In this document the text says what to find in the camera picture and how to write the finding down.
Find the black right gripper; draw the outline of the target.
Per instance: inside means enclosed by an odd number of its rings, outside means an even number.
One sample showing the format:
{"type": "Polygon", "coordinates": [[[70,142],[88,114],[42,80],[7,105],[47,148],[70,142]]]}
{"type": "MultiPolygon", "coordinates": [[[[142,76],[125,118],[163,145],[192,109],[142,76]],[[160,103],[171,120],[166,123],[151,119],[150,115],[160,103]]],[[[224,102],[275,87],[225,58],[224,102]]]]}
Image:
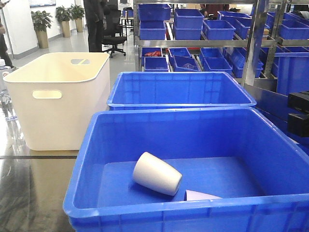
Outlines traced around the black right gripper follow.
{"type": "Polygon", "coordinates": [[[288,95],[288,107],[296,113],[288,114],[287,129],[299,137],[309,136],[309,91],[294,92],[288,95]]]}

